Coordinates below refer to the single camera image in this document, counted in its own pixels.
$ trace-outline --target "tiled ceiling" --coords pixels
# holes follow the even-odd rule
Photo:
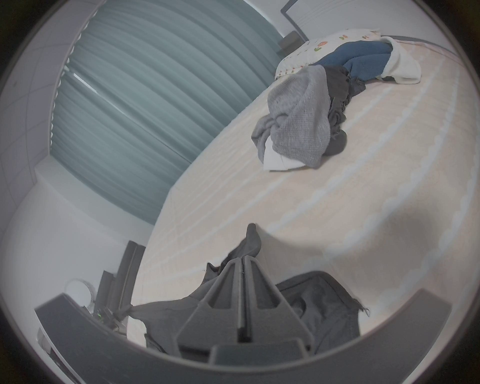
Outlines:
[[[0,94],[0,242],[17,207],[36,183],[48,154],[52,103],[63,65],[104,0],[69,0],[30,41]]]

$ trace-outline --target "wall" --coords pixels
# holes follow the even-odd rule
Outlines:
[[[152,226],[88,189],[67,200],[65,193],[81,183],[54,159],[46,158],[37,170],[38,182],[13,215],[0,247],[0,292],[27,341],[67,380],[36,342],[34,308],[62,293],[72,278],[98,288],[104,270],[117,271],[128,240],[146,244]]]
[[[281,35],[285,36],[294,30],[280,13],[287,0],[245,1],[270,21]],[[299,0],[288,14],[308,15],[310,22],[302,30],[312,39],[346,28],[379,27],[384,35],[421,38],[455,50],[435,23],[412,0]],[[296,22],[302,19],[292,18]]]
[[[50,113],[60,73],[83,27],[104,0],[69,0],[23,51],[0,95],[0,241],[36,183],[48,153]]]

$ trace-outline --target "curtain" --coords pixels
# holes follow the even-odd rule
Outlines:
[[[280,40],[243,0],[109,0],[64,67],[50,153],[155,223],[189,164],[271,84]]]

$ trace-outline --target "headboard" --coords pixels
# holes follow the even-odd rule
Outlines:
[[[342,29],[379,28],[384,36],[416,37],[455,50],[413,0],[289,0],[281,13],[305,41]]]

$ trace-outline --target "beige bed sheet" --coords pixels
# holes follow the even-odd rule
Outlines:
[[[253,222],[275,283],[330,273],[370,309],[362,333],[425,287],[454,304],[445,342],[479,281],[479,99],[455,55],[402,44],[421,82],[368,84],[346,108],[345,151],[319,169],[265,172],[257,158],[250,135],[284,78],[238,115],[172,187],[132,304],[191,293]],[[130,319],[128,339],[144,345],[143,334]]]

